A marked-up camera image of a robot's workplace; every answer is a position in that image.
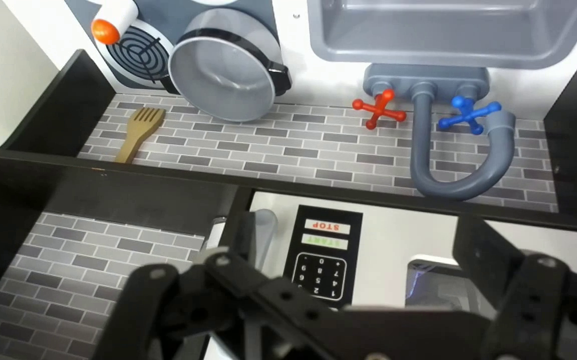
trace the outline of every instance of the brick pattern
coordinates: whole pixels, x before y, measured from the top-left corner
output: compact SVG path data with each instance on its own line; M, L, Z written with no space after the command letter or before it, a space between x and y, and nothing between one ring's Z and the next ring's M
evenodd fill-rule
M0 354L86 360L127 273L151 262L179 271L203 238L42 213L0 279Z
M377 129L367 129L365 113L338 105L276 103L258 122L227 124L202 113L179 95L118 94L80 158L114 160L126 119L139 105L166 107L167 115L139 148L134 160L138 165L420 195L408 179L411 119L387 119ZM486 152L486 135L471 135L467 128L434 132L433 174L445 182L469 175ZM543 122L517 122L512 165L491 191L473 201L557 211Z

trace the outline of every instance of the display screen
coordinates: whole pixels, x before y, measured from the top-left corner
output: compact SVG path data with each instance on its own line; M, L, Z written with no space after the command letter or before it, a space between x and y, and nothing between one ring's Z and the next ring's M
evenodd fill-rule
M335 248L335 250L346 250L349 248L349 239L317 235L317 233L302 233L302 244L320 246L320 248Z

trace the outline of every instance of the blue faucet handle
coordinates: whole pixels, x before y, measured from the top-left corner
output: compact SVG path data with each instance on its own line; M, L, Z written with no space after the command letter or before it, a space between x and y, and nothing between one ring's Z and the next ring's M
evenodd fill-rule
M503 105L499 102L491 102L486 103L485 107L473 107L474 105L474 100L473 97L463 97L463 95L455 95L450 100L450 105L459 112L457 115L450 115L450 117L440 117L436 122L436 129L448 129L461 122L467 122L469 128L471 128L471 134L479 135L485 132L485 128L480 124L477 124L477 117L485 117L492 112L499 112L503 110Z

